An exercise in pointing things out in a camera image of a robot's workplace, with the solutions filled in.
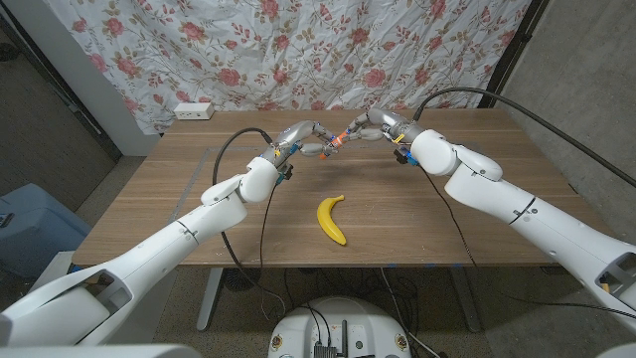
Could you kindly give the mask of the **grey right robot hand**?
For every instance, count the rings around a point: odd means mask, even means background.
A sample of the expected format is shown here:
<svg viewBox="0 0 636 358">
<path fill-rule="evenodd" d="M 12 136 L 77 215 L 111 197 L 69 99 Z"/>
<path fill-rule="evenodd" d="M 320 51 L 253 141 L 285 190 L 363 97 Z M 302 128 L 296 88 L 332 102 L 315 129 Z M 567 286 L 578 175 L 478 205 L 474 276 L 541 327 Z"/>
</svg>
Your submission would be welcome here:
<svg viewBox="0 0 636 358">
<path fill-rule="evenodd" d="M 396 144 L 411 144 L 423 133 L 414 121 L 384 109 L 372 108 L 359 115 L 347 127 L 345 140 L 377 141 L 382 138 Z"/>
</svg>

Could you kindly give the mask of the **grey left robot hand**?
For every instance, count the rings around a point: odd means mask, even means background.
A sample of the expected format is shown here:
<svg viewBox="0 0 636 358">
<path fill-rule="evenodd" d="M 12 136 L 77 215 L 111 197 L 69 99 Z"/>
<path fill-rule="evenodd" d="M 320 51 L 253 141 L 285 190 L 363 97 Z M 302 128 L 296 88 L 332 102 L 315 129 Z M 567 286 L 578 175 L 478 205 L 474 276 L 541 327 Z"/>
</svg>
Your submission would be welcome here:
<svg viewBox="0 0 636 358">
<path fill-rule="evenodd" d="M 283 130 L 261 157 L 279 167 L 294 153 L 308 157 L 329 156 L 338 152 L 336 145 L 332 144 L 334 138 L 319 122 L 303 120 Z"/>
</svg>

